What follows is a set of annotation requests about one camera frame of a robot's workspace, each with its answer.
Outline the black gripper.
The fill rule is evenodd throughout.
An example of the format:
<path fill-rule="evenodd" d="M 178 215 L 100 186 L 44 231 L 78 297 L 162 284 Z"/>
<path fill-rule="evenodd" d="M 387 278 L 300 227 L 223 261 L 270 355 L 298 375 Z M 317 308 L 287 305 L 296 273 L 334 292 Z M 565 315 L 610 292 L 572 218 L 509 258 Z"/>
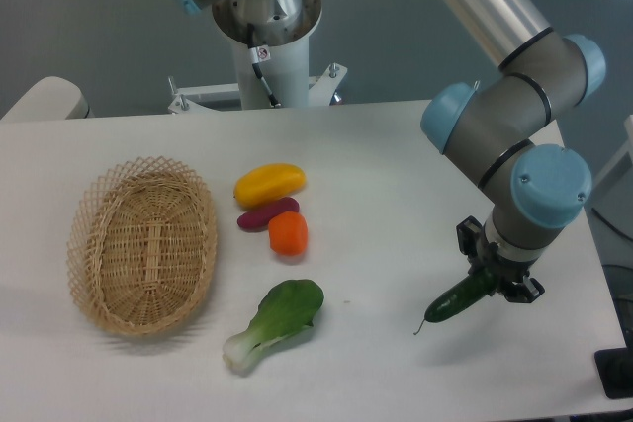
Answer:
<path fill-rule="evenodd" d="M 501 248 L 480 236 L 482 225 L 468 216 L 456 226 L 458 247 L 467 258 L 470 272 L 482 274 L 510 303 L 532 303 L 544 294 L 544 287 L 529 276 L 529 263 L 503 257 Z"/>

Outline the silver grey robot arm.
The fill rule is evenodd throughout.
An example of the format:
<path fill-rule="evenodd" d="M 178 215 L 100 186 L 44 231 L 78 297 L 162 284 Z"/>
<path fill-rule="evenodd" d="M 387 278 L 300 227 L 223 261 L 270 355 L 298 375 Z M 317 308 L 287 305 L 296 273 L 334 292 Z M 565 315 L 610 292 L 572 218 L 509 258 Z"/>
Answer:
<path fill-rule="evenodd" d="M 178 0 L 189 13 L 211 9 L 232 41 L 244 109 L 327 104 L 333 94 L 308 73 L 309 35 L 320 0 Z M 591 173 L 575 152 L 532 136 L 592 94 L 605 60 L 591 40 L 559 36 L 529 0 L 445 0 L 501 77 L 478 90 L 457 83 L 425 108 L 421 129 L 493 203 L 485 222 L 459 224 L 468 276 L 444 294 L 474 303 L 498 293 L 530 303 L 543 293 L 532 264 L 579 214 Z"/>

